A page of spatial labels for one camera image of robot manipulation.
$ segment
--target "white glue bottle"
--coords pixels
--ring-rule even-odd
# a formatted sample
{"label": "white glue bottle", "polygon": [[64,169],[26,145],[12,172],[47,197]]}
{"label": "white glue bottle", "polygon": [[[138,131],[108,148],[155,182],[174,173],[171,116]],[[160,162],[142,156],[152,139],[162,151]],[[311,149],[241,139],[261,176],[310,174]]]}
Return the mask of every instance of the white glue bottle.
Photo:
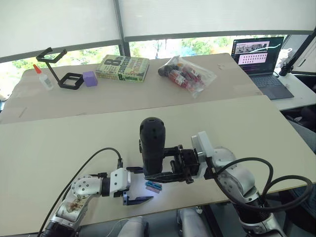
{"label": "white glue bottle", "polygon": [[35,68],[37,74],[39,74],[39,81],[43,84],[45,89],[51,90],[54,86],[53,83],[51,83],[51,81],[49,80],[48,76],[46,74],[43,74],[38,66],[36,66],[35,64],[33,64],[33,67]]}

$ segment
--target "black cylindrical device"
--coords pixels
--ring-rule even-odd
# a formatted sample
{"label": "black cylindrical device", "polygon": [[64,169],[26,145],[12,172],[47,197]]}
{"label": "black cylindrical device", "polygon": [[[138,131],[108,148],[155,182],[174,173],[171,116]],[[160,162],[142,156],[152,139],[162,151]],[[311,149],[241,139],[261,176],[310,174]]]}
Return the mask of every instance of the black cylindrical device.
{"label": "black cylindrical device", "polygon": [[165,142],[163,122],[155,117],[147,118],[142,121],[139,133],[145,176],[161,173]]}

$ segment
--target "green book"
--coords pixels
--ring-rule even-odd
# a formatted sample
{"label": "green book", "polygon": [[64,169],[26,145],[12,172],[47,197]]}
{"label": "green book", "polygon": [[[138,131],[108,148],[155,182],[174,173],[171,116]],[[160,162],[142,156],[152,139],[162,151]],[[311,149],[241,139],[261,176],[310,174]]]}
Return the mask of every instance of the green book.
{"label": "green book", "polygon": [[95,73],[99,79],[143,82],[148,67],[148,58],[107,55]]}

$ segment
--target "laptop screen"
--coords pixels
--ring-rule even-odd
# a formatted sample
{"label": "laptop screen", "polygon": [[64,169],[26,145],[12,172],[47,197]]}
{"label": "laptop screen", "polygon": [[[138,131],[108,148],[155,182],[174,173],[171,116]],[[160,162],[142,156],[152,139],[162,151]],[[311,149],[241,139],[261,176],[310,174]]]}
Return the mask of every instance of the laptop screen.
{"label": "laptop screen", "polygon": [[283,37],[236,39],[232,58],[249,75],[273,73]]}

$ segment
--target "table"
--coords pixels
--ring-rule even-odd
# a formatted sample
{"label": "table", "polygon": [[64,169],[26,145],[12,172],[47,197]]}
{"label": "table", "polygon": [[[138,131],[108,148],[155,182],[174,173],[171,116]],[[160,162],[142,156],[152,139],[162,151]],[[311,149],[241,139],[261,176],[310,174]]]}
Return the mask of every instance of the table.
{"label": "table", "polygon": [[[159,76],[158,68],[168,59],[150,60],[144,83],[99,79],[95,87],[84,84],[78,90],[60,88],[48,69],[43,69],[55,84],[46,91],[34,69],[27,70],[0,114],[0,123],[62,118],[67,116],[128,111],[181,105],[243,96],[262,95],[248,75],[227,53],[186,57],[213,71],[217,79],[197,98]],[[67,72],[94,71],[97,64],[54,68],[61,78]]]}
{"label": "table", "polygon": [[316,94],[292,73],[288,73],[284,77],[280,76],[278,79],[294,95],[293,98],[272,100],[279,110],[289,110],[316,104]]}
{"label": "table", "polygon": [[[274,166],[274,178],[303,175],[316,181],[316,157],[270,100],[262,96],[201,102],[144,110],[68,118],[43,119],[0,125],[0,235],[38,231],[60,191],[81,165],[98,149],[114,147],[124,167],[142,166],[138,149],[139,126],[154,116],[166,127],[166,147],[191,147],[191,136],[205,130],[214,147],[230,149],[237,158],[260,157]],[[170,170],[169,159],[163,163]],[[82,174],[111,172],[117,157],[99,154]],[[244,164],[263,189],[268,169],[257,162]],[[131,198],[155,196],[136,206],[123,206],[121,198],[91,201],[82,224],[110,221],[188,206],[224,201],[227,198],[213,180],[193,184],[163,184],[160,194],[145,189],[142,174],[132,175]],[[301,185],[284,181],[271,192]]]}

